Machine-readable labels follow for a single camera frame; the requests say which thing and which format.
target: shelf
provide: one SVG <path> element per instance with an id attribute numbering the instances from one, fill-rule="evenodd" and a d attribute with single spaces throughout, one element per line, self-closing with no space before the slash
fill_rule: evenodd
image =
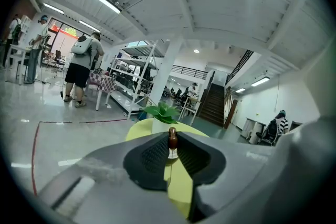
<path id="1" fill-rule="evenodd" d="M 132 73 L 127 73 L 126 71 L 122 71 L 122 70 L 119 70 L 117 68 L 111 68 L 111 70 L 114 70 L 115 72 L 118 72 L 118 73 L 123 73 L 123 74 L 126 74 L 126 75 L 130 75 L 130 76 L 138 78 L 138 79 L 141 78 L 140 76 L 134 75 Z"/>
<path id="2" fill-rule="evenodd" d="M 132 99 L 128 99 L 126 96 L 124 96 L 122 93 L 119 91 L 112 91 L 110 93 L 110 96 L 118 103 L 120 104 L 125 110 L 130 112 L 131 104 L 132 104 Z M 132 112 L 138 112 L 140 111 L 142 107 L 139 106 L 138 104 L 134 104 L 132 108 Z"/>
<path id="3" fill-rule="evenodd" d="M 122 48 L 121 50 L 132 56 L 149 56 L 153 46 L 154 45 L 142 45 L 142 46 Z M 155 47 L 152 57 L 163 58 L 164 54 L 162 54 L 159 51 L 158 47 Z"/>
<path id="4" fill-rule="evenodd" d="M 119 81 L 115 81 L 116 85 L 123 88 L 125 91 L 129 92 L 134 95 L 133 89 L 127 88 L 125 85 L 121 84 Z"/>
<path id="5" fill-rule="evenodd" d="M 128 63 L 129 65 L 138 66 L 138 67 L 144 67 L 147 60 L 144 59 L 134 59 L 134 58 L 116 58 L 116 60 L 123 61 L 125 63 Z M 148 63 L 148 67 L 151 69 L 156 69 L 155 65 L 152 63 Z"/>

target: red checkered tablecloth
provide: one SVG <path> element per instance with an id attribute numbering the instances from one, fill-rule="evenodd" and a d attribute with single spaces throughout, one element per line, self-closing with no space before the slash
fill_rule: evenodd
<path id="1" fill-rule="evenodd" d="M 94 82 L 99 85 L 103 92 L 115 91 L 117 85 L 115 84 L 115 79 L 106 75 L 98 75 L 90 72 L 90 82 Z"/>

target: table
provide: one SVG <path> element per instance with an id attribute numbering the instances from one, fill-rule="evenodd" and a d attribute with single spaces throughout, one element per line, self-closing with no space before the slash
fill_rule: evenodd
<path id="1" fill-rule="evenodd" d="M 21 52 L 20 55 L 18 55 L 17 53 L 16 54 L 12 54 L 12 50 L 17 50 L 17 52 Z M 26 50 L 26 47 L 23 48 L 23 47 L 20 47 L 19 45 L 13 45 L 11 44 L 10 48 L 9 48 L 9 51 L 8 51 L 8 54 L 7 54 L 7 59 L 6 59 L 6 71 L 5 71 L 5 81 L 7 81 L 8 79 L 8 69 L 9 69 L 9 59 L 12 58 L 15 63 L 16 62 L 19 62 L 21 61 L 21 65 L 20 65 L 20 68 L 19 68 L 19 85 L 22 84 L 22 66 L 23 66 L 23 63 L 24 63 L 24 60 L 25 59 L 29 59 L 29 57 L 26 57 L 26 53 L 29 52 Z"/>
<path id="2" fill-rule="evenodd" d="M 241 135 L 248 140 L 250 144 L 257 144 L 259 137 L 256 133 L 263 133 L 263 129 L 266 124 L 246 118 L 244 128 L 241 132 Z"/>
<path id="3" fill-rule="evenodd" d="M 85 93 L 88 92 L 89 84 L 91 82 L 94 82 L 95 85 L 99 86 L 97 103 L 96 103 L 96 110 L 99 110 L 99 104 L 102 93 L 103 92 L 107 93 L 105 104 L 108 104 L 110 92 L 115 91 L 117 89 L 117 86 L 115 84 L 115 78 L 103 74 L 95 74 L 93 73 L 93 71 L 91 71 L 88 78 L 87 86 L 85 88 Z"/>
<path id="4" fill-rule="evenodd" d="M 153 119 L 146 119 L 137 122 L 133 125 L 126 136 L 126 141 L 143 137 L 152 134 Z M 190 127 L 189 125 L 179 123 L 179 124 L 168 124 L 167 131 L 170 127 L 175 127 L 178 132 L 191 132 L 194 134 L 207 136 L 201 131 Z M 193 181 L 189 174 L 182 165 L 180 159 L 178 158 L 176 162 L 172 165 L 166 166 L 164 170 L 164 180 L 170 178 L 172 172 L 171 182 L 168 187 L 168 197 L 174 204 L 178 207 L 180 212 L 188 217 L 190 204 L 192 199 L 192 187 Z"/>
<path id="5" fill-rule="evenodd" d="M 178 120 L 180 120 L 180 118 L 184 116 L 183 113 L 185 113 L 185 110 L 189 110 L 189 111 L 191 111 L 191 112 L 194 113 L 193 119 L 191 120 L 191 123 L 190 123 L 190 125 L 193 125 L 193 122 L 194 122 L 194 119 L 196 117 L 197 110 L 198 110 L 199 106 L 197 107 L 197 109 L 195 109 L 195 108 L 193 108 L 191 106 L 187 106 L 186 104 L 188 103 L 188 100 L 190 100 L 190 105 L 191 105 L 192 102 L 194 102 L 196 104 L 197 103 L 201 103 L 198 99 L 195 99 L 195 98 L 192 98 L 192 97 L 188 97 L 187 100 L 185 100 L 185 102 L 184 102 L 184 106 L 183 106 L 183 109 L 181 111 L 180 116 L 178 117 Z"/>

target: striped shirt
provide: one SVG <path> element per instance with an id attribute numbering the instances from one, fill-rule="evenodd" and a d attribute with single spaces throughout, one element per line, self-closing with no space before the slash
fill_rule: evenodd
<path id="1" fill-rule="evenodd" d="M 284 134 L 284 130 L 288 129 L 288 121 L 286 118 L 277 119 L 278 135 Z"/>

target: green plant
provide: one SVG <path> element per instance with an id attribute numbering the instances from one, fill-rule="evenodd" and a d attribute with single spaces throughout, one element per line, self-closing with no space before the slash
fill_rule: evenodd
<path id="1" fill-rule="evenodd" d="M 178 122 L 172 118 L 174 115 L 179 115 L 179 111 L 176 109 L 176 106 L 168 106 L 164 102 L 160 102 L 159 105 L 151 105 L 147 106 L 144 110 L 145 112 L 151 114 L 156 118 L 157 120 L 171 124 Z"/>

